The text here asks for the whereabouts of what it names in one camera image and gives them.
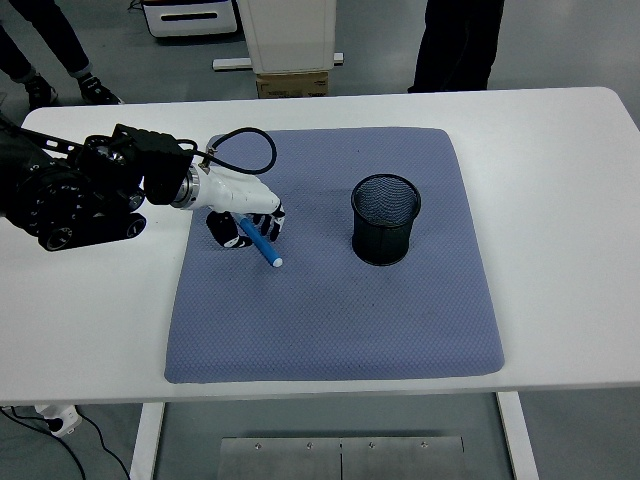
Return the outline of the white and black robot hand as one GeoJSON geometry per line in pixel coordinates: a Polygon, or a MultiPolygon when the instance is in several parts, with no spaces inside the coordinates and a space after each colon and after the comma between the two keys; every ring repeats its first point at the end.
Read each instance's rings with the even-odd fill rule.
{"type": "Polygon", "coordinates": [[[216,242],[224,248],[244,248],[252,244],[239,233],[232,213],[246,215],[260,233],[274,242],[284,225],[285,212],[281,199],[257,176],[214,167],[205,172],[195,167],[199,189],[191,209],[208,207],[207,226],[216,242]]]}

